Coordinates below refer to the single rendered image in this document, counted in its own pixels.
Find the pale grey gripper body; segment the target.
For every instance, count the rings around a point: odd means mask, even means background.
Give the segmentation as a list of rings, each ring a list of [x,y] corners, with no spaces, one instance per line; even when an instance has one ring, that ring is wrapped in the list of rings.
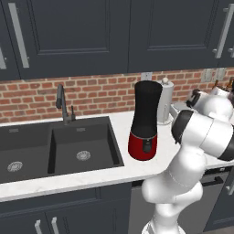
[[[170,114],[175,118],[182,110],[188,110],[184,102],[175,102],[171,104]]]

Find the grey paper towel roll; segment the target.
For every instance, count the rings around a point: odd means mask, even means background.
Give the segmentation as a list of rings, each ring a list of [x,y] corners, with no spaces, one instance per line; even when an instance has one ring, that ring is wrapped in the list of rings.
[[[158,124],[169,124],[169,111],[172,101],[172,95],[174,91],[174,83],[167,77],[159,80],[162,85],[162,93],[157,109],[157,123]]]

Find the white pot with brown tools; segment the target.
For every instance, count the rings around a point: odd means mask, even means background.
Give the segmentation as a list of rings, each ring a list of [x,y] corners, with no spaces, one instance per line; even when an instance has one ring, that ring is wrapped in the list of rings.
[[[229,80],[229,84],[227,86],[220,86],[218,84],[218,80],[216,80],[211,94],[223,96],[231,100],[234,97],[234,86],[232,85],[232,80]]]

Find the black double sink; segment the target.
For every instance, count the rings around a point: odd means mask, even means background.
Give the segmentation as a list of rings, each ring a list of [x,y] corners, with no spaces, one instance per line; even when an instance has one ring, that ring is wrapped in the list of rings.
[[[0,127],[0,184],[121,166],[108,117]]]

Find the grey dishwasher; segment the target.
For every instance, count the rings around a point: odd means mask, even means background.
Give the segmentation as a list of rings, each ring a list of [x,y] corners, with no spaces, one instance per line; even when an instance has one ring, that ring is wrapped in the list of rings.
[[[230,169],[230,166],[208,169],[203,177],[220,176],[225,183]],[[132,182],[128,234],[141,234],[143,227],[154,213],[154,204],[147,203],[143,198],[142,183],[142,180]],[[203,186],[202,198],[180,213],[178,224],[186,234],[201,234],[203,232],[224,183]]]

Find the black sink tap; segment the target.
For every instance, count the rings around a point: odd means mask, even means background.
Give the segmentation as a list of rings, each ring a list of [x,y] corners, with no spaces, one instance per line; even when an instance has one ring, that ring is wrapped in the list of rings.
[[[56,107],[62,110],[62,118],[65,125],[68,125],[76,120],[74,110],[71,110],[71,115],[69,115],[67,112],[65,91],[61,84],[59,84],[57,87]]]

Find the dark drawer front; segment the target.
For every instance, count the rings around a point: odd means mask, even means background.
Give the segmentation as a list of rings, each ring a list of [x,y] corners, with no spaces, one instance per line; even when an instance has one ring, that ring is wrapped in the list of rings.
[[[100,186],[53,195],[31,197],[13,201],[0,202],[0,216],[37,211],[44,208],[63,206],[69,203],[86,203],[96,201],[113,201],[131,196],[132,183]]]

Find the dark wall cupboard door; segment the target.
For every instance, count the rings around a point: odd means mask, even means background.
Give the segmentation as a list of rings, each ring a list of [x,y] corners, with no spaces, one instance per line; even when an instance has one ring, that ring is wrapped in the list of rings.
[[[12,45],[5,10],[0,0],[0,47],[5,57],[6,69],[0,69],[0,80],[19,80],[20,74],[16,63],[15,51]]]
[[[131,0],[1,0],[20,80],[125,73]],[[15,3],[24,69],[8,4]]]
[[[234,67],[234,0],[222,0],[225,13],[224,23],[218,42],[218,66]]]
[[[132,0],[129,71],[215,68],[232,0]]]

